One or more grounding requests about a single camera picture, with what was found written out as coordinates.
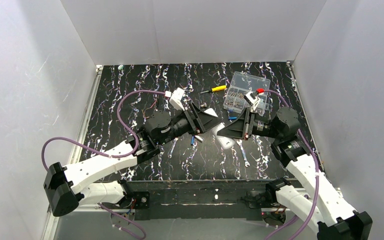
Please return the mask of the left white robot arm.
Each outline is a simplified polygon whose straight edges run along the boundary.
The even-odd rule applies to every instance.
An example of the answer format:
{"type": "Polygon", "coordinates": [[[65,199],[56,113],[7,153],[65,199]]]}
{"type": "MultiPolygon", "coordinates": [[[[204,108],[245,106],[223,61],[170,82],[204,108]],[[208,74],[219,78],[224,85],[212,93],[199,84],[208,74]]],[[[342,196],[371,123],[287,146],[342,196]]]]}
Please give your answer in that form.
{"type": "Polygon", "coordinates": [[[43,184],[49,206],[55,217],[73,212],[81,205],[110,203],[120,205],[134,198],[125,180],[99,180],[120,170],[134,167],[160,153],[160,146],[184,134],[199,135],[222,127],[222,119],[212,108],[200,109],[194,103],[174,116],[155,111],[139,128],[137,137],[130,136],[120,144],[74,164],[56,162],[48,167],[43,184]]]}

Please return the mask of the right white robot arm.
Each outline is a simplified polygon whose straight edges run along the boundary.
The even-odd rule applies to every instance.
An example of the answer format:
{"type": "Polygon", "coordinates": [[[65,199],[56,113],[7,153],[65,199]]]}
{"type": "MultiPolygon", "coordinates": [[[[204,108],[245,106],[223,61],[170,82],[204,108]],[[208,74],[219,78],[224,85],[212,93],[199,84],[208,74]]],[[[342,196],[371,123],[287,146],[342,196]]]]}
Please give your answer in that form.
{"type": "Polygon", "coordinates": [[[216,134],[237,140],[247,140],[252,135],[273,139],[270,146],[273,155],[308,194],[305,197],[284,178],[265,186],[265,200],[290,209],[303,220],[291,239],[310,227],[319,240],[367,240],[372,218],[349,204],[320,171],[315,154],[299,135],[300,127],[298,114],[290,107],[281,107],[271,120],[247,108],[216,134]]]}

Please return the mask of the white remote control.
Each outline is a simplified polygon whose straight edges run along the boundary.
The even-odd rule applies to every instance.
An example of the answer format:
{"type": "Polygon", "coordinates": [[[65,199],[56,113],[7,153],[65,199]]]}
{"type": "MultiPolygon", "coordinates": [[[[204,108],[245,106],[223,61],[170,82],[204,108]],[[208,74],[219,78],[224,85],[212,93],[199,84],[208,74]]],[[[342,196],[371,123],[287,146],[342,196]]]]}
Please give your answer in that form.
{"type": "Polygon", "coordinates": [[[219,123],[217,123],[215,126],[213,126],[209,132],[211,135],[214,137],[215,142],[218,143],[218,145],[223,149],[223,150],[228,150],[231,149],[235,144],[236,141],[233,138],[229,138],[226,136],[221,136],[218,135],[218,131],[223,129],[225,127],[225,124],[223,123],[222,118],[220,118],[215,110],[213,108],[208,108],[204,111],[206,114],[209,114],[213,117],[217,117],[219,123]]]}

